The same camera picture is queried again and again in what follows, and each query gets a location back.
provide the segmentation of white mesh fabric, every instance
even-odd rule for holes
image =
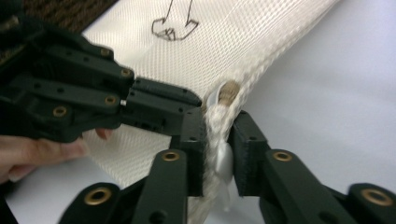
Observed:
[[[118,63],[133,68],[137,76],[188,88],[203,98],[224,80],[240,84],[230,107],[214,105],[205,115],[205,197],[190,201],[190,223],[205,220],[217,195],[219,178],[211,168],[216,149],[254,84],[335,2],[124,0],[84,33],[93,43],[113,48]],[[163,18],[164,24],[158,23]],[[163,35],[167,33],[161,29],[175,35]],[[92,133],[85,139],[92,158],[124,187],[146,175],[155,153],[169,143],[167,137],[128,127],[117,130],[108,143]]]

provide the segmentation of finger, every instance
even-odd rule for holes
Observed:
[[[2,136],[0,139],[0,164],[45,165],[66,161],[88,154],[82,139],[61,144],[46,139],[32,140],[23,137]]]
[[[8,181],[8,175],[0,175],[0,184],[4,184]]]
[[[36,166],[33,165],[14,166],[8,172],[8,179],[12,182],[17,182],[32,173],[35,168]]]
[[[4,184],[8,181],[8,171],[12,168],[12,166],[0,166],[0,184]]]
[[[109,140],[113,131],[109,129],[96,129],[98,136],[104,140]]]

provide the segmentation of drawing on fabric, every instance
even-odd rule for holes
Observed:
[[[184,40],[199,24],[190,19],[192,1],[171,0],[166,16],[152,23],[151,32],[168,41]]]

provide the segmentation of white surface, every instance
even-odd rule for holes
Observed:
[[[396,2],[343,1],[261,79],[245,106],[272,147],[325,185],[396,192]],[[7,201],[20,223],[55,223],[78,191],[111,181],[91,161],[43,168]],[[206,223],[262,223],[257,200],[216,206]]]

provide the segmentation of screw hole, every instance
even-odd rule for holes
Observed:
[[[57,106],[53,109],[52,114],[56,118],[61,118],[66,115],[67,109],[64,106]]]
[[[393,205],[393,200],[384,192],[378,189],[363,189],[361,195],[369,201],[380,206],[391,206]]]
[[[156,211],[151,214],[149,217],[149,222],[152,224],[162,224],[165,222],[167,217],[166,212],[164,211]]]
[[[127,69],[127,68],[122,68],[121,74],[122,74],[124,77],[128,77],[128,76],[131,75],[131,70],[129,70],[129,69]]]
[[[108,188],[98,188],[91,190],[85,195],[84,202],[88,205],[98,205],[105,203],[111,197],[111,190]]]
[[[274,153],[274,158],[277,161],[291,161],[292,156],[287,152],[276,152]]]
[[[117,99],[116,99],[116,97],[114,97],[114,96],[107,96],[107,97],[105,98],[105,103],[106,103],[107,105],[114,105],[114,104],[116,103],[116,101],[117,101]]]
[[[110,54],[110,50],[109,49],[100,49],[100,54],[102,56],[108,56]]]
[[[102,191],[97,191],[92,195],[92,198],[95,200],[99,200],[105,197],[105,194]]]
[[[164,161],[177,161],[180,156],[176,152],[166,152],[163,154]]]

